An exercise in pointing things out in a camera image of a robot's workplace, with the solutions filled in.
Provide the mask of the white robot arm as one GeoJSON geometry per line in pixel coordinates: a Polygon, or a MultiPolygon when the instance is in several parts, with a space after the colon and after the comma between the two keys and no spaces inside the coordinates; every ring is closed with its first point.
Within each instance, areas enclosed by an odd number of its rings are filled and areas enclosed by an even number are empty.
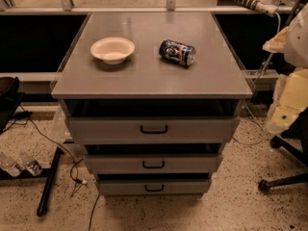
{"type": "Polygon", "coordinates": [[[278,135],[288,130],[308,107],[308,5],[288,27],[268,40],[263,49],[282,53],[285,62],[295,67],[289,76],[278,77],[267,114],[266,130],[278,135]]]}

